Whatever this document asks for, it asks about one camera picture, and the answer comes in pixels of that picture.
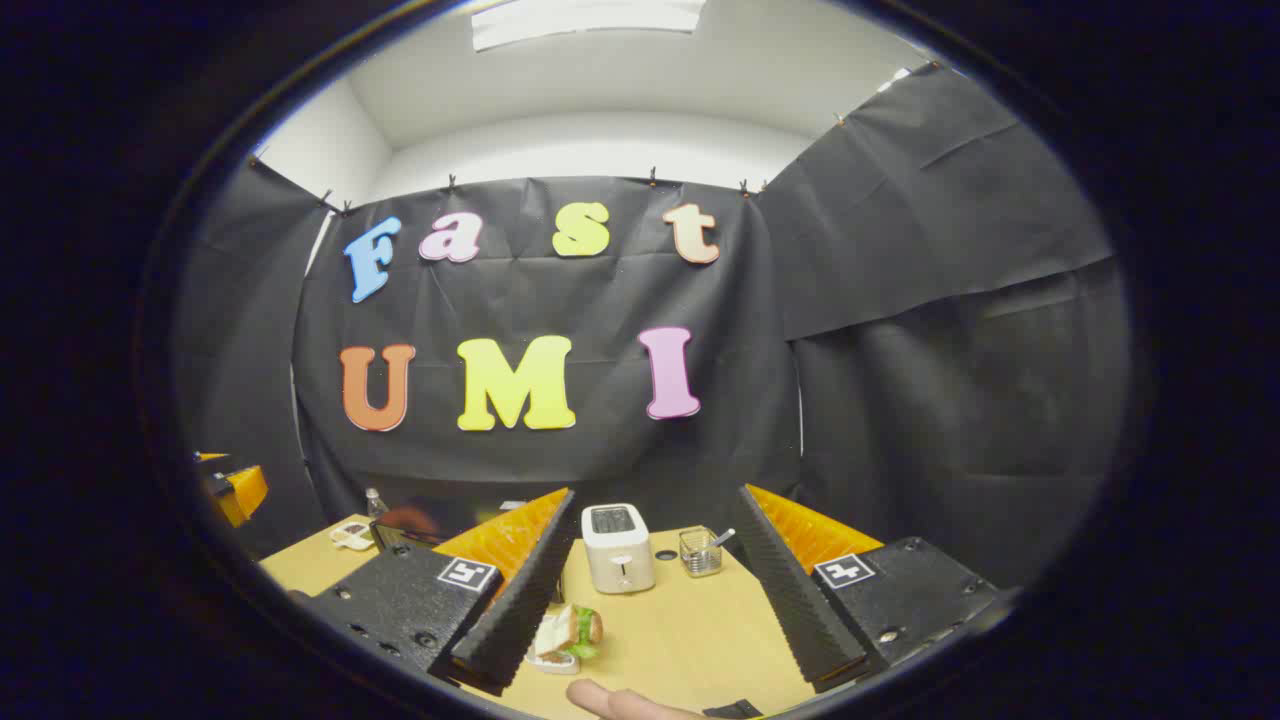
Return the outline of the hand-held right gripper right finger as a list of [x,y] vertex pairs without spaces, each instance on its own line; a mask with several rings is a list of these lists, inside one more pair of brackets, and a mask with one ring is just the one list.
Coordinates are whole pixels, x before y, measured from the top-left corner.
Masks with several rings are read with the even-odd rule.
[[884,543],[758,486],[737,489],[733,527],[818,692],[933,650],[1002,594],[918,536]]

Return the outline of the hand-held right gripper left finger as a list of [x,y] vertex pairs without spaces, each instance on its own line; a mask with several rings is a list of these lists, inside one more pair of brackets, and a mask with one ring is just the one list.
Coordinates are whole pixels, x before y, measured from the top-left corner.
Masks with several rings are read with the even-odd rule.
[[390,539],[305,607],[399,670],[500,694],[552,603],[577,512],[562,488],[435,547]]

